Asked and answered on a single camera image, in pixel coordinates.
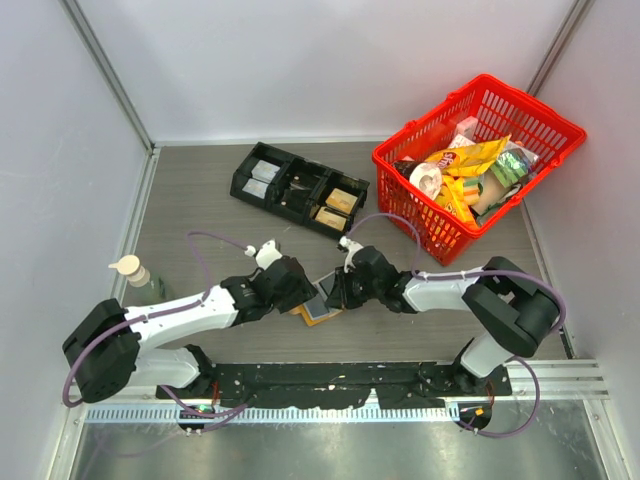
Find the orange leather card holder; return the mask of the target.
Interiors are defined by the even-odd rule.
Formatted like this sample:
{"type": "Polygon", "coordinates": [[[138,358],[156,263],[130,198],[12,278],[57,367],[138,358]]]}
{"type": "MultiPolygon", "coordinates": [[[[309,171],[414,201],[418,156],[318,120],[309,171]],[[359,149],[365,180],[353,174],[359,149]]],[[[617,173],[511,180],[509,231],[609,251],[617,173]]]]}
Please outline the orange leather card holder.
{"type": "Polygon", "coordinates": [[[300,316],[309,327],[318,325],[321,322],[329,320],[343,312],[343,309],[330,308],[326,305],[328,298],[325,299],[322,296],[318,286],[318,280],[313,283],[317,290],[316,295],[311,300],[308,300],[289,311],[289,314],[291,315],[300,316]]]}

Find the dark grey credit card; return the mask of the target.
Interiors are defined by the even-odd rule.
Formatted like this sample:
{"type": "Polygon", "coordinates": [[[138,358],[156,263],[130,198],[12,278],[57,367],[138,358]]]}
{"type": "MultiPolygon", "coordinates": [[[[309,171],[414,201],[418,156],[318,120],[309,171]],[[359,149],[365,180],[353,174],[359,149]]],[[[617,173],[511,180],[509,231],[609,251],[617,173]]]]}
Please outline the dark grey credit card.
{"type": "Polygon", "coordinates": [[[320,288],[322,296],[327,299],[334,287],[335,283],[335,273],[331,272],[330,274],[322,277],[318,280],[318,286],[320,288]]]}

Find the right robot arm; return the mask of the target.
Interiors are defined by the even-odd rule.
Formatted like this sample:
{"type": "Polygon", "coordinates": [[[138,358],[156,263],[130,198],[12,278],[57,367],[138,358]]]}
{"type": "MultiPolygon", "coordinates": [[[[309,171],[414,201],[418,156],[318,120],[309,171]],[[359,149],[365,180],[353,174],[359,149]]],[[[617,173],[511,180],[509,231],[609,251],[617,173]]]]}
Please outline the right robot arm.
{"type": "Polygon", "coordinates": [[[484,333],[465,345],[443,382],[465,395],[482,391],[508,360],[532,357],[566,319],[565,302],[555,289],[501,256],[469,271],[432,274],[400,271],[372,246],[349,248],[325,304],[353,310],[370,300],[394,313],[472,313],[484,333]]]}

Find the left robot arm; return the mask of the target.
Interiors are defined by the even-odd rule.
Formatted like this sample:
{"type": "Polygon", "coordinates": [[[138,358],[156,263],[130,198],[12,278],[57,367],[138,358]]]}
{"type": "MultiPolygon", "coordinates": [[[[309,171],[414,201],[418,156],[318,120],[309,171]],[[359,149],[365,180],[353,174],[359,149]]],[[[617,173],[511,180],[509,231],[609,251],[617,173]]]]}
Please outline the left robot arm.
{"type": "Polygon", "coordinates": [[[214,382],[204,355],[165,344],[259,321],[273,310],[287,313],[316,294],[298,260],[281,256],[190,297],[128,308],[114,298],[101,301],[63,342],[70,367],[63,402],[69,408],[98,403],[127,386],[152,382],[202,398],[214,382]]]}

